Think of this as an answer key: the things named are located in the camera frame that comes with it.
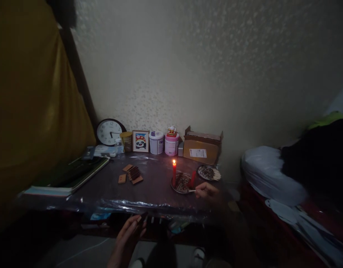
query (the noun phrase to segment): white canister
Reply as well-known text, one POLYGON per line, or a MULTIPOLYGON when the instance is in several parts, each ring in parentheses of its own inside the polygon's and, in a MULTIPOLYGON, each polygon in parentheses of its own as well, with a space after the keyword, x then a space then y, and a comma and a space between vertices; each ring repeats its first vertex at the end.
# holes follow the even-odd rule
POLYGON ((164 147, 164 133, 161 131, 152 131, 149 133, 150 153, 161 154, 164 147))

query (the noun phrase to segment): floor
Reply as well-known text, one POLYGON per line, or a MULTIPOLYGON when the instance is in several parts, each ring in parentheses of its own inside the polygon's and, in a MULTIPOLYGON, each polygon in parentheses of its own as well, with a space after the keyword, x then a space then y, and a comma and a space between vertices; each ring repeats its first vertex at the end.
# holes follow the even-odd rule
MULTIPOLYGON (((58 242, 35 268, 105 268, 114 244, 115 239, 111 238, 77 235, 71 240, 58 242)), ((138 258, 146 261, 155 245, 154 242, 138 242, 131 263, 138 258)), ((178 268, 190 267, 194 249, 193 246, 176 245, 178 268)))

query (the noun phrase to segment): yellow curtain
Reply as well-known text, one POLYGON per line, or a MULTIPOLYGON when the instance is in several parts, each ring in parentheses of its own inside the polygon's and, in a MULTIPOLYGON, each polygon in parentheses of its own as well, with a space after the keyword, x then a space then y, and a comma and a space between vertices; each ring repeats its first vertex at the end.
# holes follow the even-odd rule
POLYGON ((96 140, 44 0, 0 0, 0 210, 96 140))

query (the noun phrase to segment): black cloth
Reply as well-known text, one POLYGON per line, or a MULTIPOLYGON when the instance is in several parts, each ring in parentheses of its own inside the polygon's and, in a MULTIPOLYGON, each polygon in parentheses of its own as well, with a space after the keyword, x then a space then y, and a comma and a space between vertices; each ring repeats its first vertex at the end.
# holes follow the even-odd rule
POLYGON ((282 172, 300 182, 310 194, 330 198, 343 211, 343 119, 308 131, 284 147, 282 172))

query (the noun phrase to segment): wooden block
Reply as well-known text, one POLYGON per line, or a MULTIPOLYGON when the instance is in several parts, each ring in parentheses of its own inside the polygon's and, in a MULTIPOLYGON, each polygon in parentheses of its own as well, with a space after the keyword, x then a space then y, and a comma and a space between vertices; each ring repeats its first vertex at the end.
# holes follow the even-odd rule
POLYGON ((130 176, 131 176, 132 181, 134 181, 134 180, 135 180, 136 178, 138 178, 140 175, 141 175, 141 173, 138 172, 138 173, 131 174, 130 176))
POLYGON ((141 182, 143 180, 143 177, 142 176, 139 176, 138 178, 136 178, 134 181, 132 181, 133 185, 138 183, 138 182, 141 182))
POLYGON ((128 170, 128 172, 132 173, 134 171, 138 170, 137 166, 132 167, 131 169, 128 170))
POLYGON ((126 175, 125 174, 120 175, 118 178, 118 184, 122 184, 125 182, 126 182, 126 175))
POLYGON ((122 169, 123 171, 127 172, 128 170, 130 170, 133 167, 133 165, 129 164, 127 166, 125 166, 124 169, 122 169))

